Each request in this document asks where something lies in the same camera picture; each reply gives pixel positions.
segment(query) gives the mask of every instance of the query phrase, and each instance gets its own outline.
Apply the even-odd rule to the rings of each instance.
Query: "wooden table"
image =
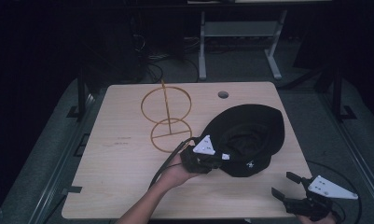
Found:
[[[156,84],[111,86],[90,135],[74,187],[80,193],[69,193],[62,210],[65,218],[118,218],[146,192],[148,185],[169,156],[156,149],[150,140],[155,123],[144,117],[143,98],[160,88]],[[290,217],[283,204],[271,196],[271,187],[290,198],[305,198],[301,185],[288,180],[285,172],[311,177],[311,173],[294,134],[288,116],[272,83],[188,83],[167,84],[185,90],[192,102],[184,121],[193,136],[199,136],[219,113],[235,105],[262,104],[282,111],[285,140],[282,149],[272,157],[270,166],[247,178],[231,177],[213,170],[172,189],[160,202],[153,218],[245,218]],[[226,91],[222,99],[218,93]],[[181,118],[189,107],[188,98],[174,89],[166,91],[171,117]],[[152,119],[166,119],[163,91],[145,99],[144,111]],[[172,132],[185,125],[172,125]],[[168,132],[167,125],[156,131]],[[158,144],[174,149],[189,133],[160,139]]]

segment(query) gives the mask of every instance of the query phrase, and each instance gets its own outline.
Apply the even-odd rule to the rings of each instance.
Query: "wire ring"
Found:
[[[168,119],[163,119],[163,120],[161,120],[160,122],[157,122],[157,124],[155,124],[155,126],[152,128],[152,131],[151,131],[151,142],[152,142],[152,145],[154,145],[154,147],[157,148],[158,150],[160,150],[160,151],[162,151],[162,152],[171,153],[171,152],[173,152],[173,151],[163,149],[163,148],[159,147],[157,144],[155,144],[154,139],[155,139],[155,138],[160,138],[160,137],[165,137],[165,136],[170,136],[170,135],[175,135],[175,134],[180,134],[180,133],[189,133],[189,138],[190,138],[190,137],[192,137],[192,129],[190,128],[189,124],[187,124],[185,121],[183,121],[183,120],[181,120],[181,119],[175,119],[176,121],[173,122],[173,123],[176,123],[176,122],[178,122],[178,121],[181,121],[181,122],[183,122],[183,123],[187,126],[188,130],[185,130],[185,131],[183,131],[183,132],[178,132],[178,133],[168,133],[168,134],[164,134],[164,135],[154,136],[154,131],[155,131],[155,129],[156,129],[160,124],[163,124],[163,125],[164,125],[164,124],[167,124],[167,123],[163,122],[163,121],[166,121],[166,120],[168,120]]]
[[[186,112],[186,114],[185,114],[181,119],[177,119],[175,122],[170,122],[170,121],[169,121],[170,123],[164,123],[164,122],[162,122],[163,120],[161,120],[161,121],[154,121],[153,119],[149,118],[148,115],[144,112],[144,101],[145,101],[145,99],[146,99],[150,94],[152,94],[154,91],[159,91],[159,90],[163,90],[163,89],[167,89],[167,88],[168,88],[168,89],[175,89],[175,90],[181,91],[181,92],[182,92],[182,93],[183,93],[183,94],[188,98],[188,100],[189,100],[189,109],[188,109],[188,111]],[[178,122],[178,121],[180,121],[180,120],[183,120],[184,118],[187,117],[187,115],[189,114],[191,108],[192,108],[192,100],[191,100],[189,94],[188,94],[186,91],[184,91],[183,89],[178,88],[178,87],[164,87],[164,88],[163,88],[163,87],[159,87],[159,88],[156,88],[156,89],[150,91],[149,93],[147,93],[147,94],[144,96],[143,101],[141,102],[141,112],[143,112],[144,117],[145,117],[146,119],[148,119],[149,121],[151,121],[151,122],[153,122],[153,123],[156,123],[156,124],[158,124],[158,123],[161,123],[161,124],[172,124],[172,123],[176,123],[176,122]]]

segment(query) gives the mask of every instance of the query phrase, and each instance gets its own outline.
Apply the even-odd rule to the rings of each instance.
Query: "white triangular marker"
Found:
[[[327,198],[358,199],[358,195],[318,175],[309,185],[309,191]]]
[[[194,148],[193,152],[206,154],[206,155],[214,155],[215,151],[213,149],[213,145],[210,140],[210,135],[206,135],[203,140],[201,140]]]

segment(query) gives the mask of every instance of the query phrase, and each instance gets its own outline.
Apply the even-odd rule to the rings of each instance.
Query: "human arm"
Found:
[[[177,154],[170,162],[169,168],[163,171],[158,181],[116,223],[147,223],[167,191],[184,184],[196,175],[198,174],[189,173],[181,165],[181,158]]]

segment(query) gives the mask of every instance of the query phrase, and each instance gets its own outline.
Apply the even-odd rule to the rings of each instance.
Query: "black hat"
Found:
[[[266,169],[283,146],[283,115],[267,105],[237,105],[216,116],[201,137],[206,135],[217,153],[229,154],[221,170],[231,176],[251,176]]]

